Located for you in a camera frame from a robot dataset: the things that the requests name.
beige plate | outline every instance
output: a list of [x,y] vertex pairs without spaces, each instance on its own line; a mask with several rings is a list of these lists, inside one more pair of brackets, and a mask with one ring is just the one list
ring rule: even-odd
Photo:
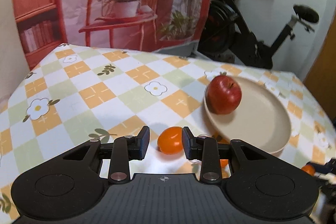
[[263,86],[245,78],[233,78],[243,96],[239,107],[231,114],[210,112],[204,96],[205,111],[212,125],[227,140],[241,139],[271,154],[281,151],[291,135],[286,109]]

white flower pot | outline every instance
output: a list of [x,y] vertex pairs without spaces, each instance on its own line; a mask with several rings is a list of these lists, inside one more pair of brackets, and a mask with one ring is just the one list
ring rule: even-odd
[[135,17],[137,15],[137,10],[139,6],[139,1],[130,2],[116,2],[113,5],[113,13],[115,18],[125,18],[125,17]]

bike seat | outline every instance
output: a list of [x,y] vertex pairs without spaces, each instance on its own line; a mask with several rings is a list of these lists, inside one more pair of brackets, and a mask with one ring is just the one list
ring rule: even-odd
[[310,7],[306,5],[294,5],[293,9],[295,14],[297,14],[300,19],[310,23],[319,22],[319,14]]

red apple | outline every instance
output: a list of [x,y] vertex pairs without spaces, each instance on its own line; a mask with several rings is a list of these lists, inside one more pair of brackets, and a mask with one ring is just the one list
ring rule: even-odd
[[239,106],[242,90],[231,77],[219,75],[208,85],[206,97],[215,114],[230,114]]

red bookshelf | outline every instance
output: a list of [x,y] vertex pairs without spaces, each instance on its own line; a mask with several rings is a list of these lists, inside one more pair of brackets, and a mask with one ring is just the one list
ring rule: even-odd
[[67,43],[60,0],[13,0],[14,16],[30,69]]

